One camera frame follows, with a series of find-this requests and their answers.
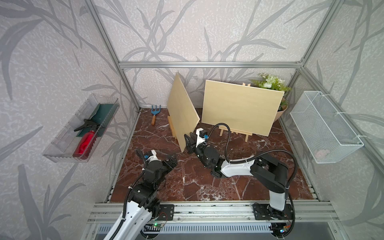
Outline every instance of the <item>clear plastic bin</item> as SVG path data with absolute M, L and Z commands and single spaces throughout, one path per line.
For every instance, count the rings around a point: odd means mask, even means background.
M 317 163 L 338 162 L 364 145 L 320 91 L 304 91 L 290 114 Z
M 100 126 L 97 128 L 95 135 L 91 140 L 93 141 L 94 138 L 96 138 L 94 144 L 89 146 L 92 148 L 90 153 L 87 153 L 87 150 L 85 150 L 81 156 L 73 157 L 73 153 L 81 140 L 81 137 L 77 137 L 79 131 L 74 132 L 74 130 L 84 124 L 84 119 L 89 119 L 91 117 L 91 114 L 96 109 L 98 104 L 113 104 L 113 106 L 106 117 L 103 119 Z M 43 156 L 47 157 L 53 162 L 88 162 L 102 138 L 102 135 L 100 136 L 99 131 L 103 129 L 104 134 L 119 107 L 120 104 L 118 103 L 118 98 L 102 97 L 91 94 L 87 101 L 71 118 L 68 124 L 65 125 L 59 135 L 55 137 L 55 139 L 44 150 Z

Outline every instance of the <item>wallpaper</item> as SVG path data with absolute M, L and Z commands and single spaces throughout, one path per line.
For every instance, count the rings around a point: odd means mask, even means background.
M 383 152 L 384 1 L 344 1 L 306 67 Z M 303 91 L 300 77 L 282 117 L 322 200 L 330 200 L 351 240 L 384 234 L 384 177 L 362 149 L 334 164 L 316 164 L 289 112 Z
M 287 96 L 282 120 L 288 128 L 312 185 L 322 201 L 331 201 L 350 240 L 379 240 L 384 234 L 384 177 L 359 149 L 337 163 L 317 164 L 289 113 L 303 91 L 314 91 L 299 77 Z
M 384 156 L 383 16 L 384 1 L 344 3 L 307 68 Z
M 299 61 L 331 0 L 95 0 L 119 61 Z M 241 83 L 293 69 L 125 69 L 140 106 L 164 106 L 179 71 L 195 106 L 206 79 Z
M 250 79 L 262 80 L 260 73 L 279 76 L 288 84 L 295 69 L 292 68 L 166 68 L 132 69 L 125 71 L 136 99 L 141 107 L 151 105 L 167 106 L 175 74 L 180 74 L 181 81 L 195 107 L 203 107 L 205 80 L 224 81 L 227 83 L 249 84 Z
M 137 116 L 81 1 L 0 1 L 0 239 L 79 239 Z M 120 108 L 88 163 L 46 146 L 94 93 Z

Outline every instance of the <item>marble floor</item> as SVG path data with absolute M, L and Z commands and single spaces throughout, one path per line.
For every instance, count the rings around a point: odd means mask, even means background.
M 202 109 L 196 109 L 201 117 Z M 194 154 L 180 153 L 177 140 L 171 135 L 168 120 L 168 110 L 161 109 L 156 115 L 156 124 L 151 125 L 152 114 L 150 109 L 143 109 L 136 125 L 132 142 L 126 154 L 123 166 L 112 193 L 111 202 L 123 202 L 130 186 L 141 173 L 142 163 L 134 150 L 143 152 L 155 149 L 159 159 L 165 159 L 168 154 L 176 154 L 178 165 L 166 176 L 166 183 L 160 186 L 157 197 L 161 201 L 217 201 L 217 200 L 268 200 L 269 191 L 254 177 L 235 176 L 225 179 L 216 179 L 205 169 Z M 208 132 L 212 125 L 199 123 Z M 220 137 L 217 128 L 211 135 L 210 144 L 215 145 L 220 154 L 224 153 L 227 140 L 224 131 Z M 229 159 L 249 157 L 261 151 L 283 148 L 291 151 L 284 131 L 276 121 L 268 137 L 252 135 L 245 142 L 245 135 L 231 134 L 228 146 Z M 272 156 L 286 163 L 293 171 L 293 161 L 284 153 L 275 153 Z M 290 185 L 290 193 L 294 199 L 313 199 L 303 173 L 299 169 L 294 181 Z

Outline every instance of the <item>garden fork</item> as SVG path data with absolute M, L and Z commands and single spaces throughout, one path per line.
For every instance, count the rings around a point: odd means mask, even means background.
M 158 114 L 161 110 L 161 105 L 160 105 L 160 108 L 157 109 L 157 105 L 155 105 L 155 110 L 153 110 L 153 105 L 152 105 L 152 111 L 151 113 L 153 114 L 153 117 L 152 117 L 152 125 L 155 125 L 155 120 L 156 120 L 156 114 Z

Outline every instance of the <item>red spray bottle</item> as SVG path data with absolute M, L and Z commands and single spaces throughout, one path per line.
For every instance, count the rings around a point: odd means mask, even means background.
M 97 137 L 94 137 L 98 127 L 100 124 L 97 122 L 94 122 L 89 119 L 84 119 L 84 124 L 81 127 L 76 128 L 74 131 L 82 130 L 86 127 L 91 127 L 91 130 L 84 134 L 84 136 L 81 138 L 79 144 L 77 145 L 76 150 L 73 153 L 73 157 L 78 157 L 80 159 L 87 159 L 89 157 L 89 154 L 91 153 L 91 149 L 93 147 L 93 144 L 96 141 Z

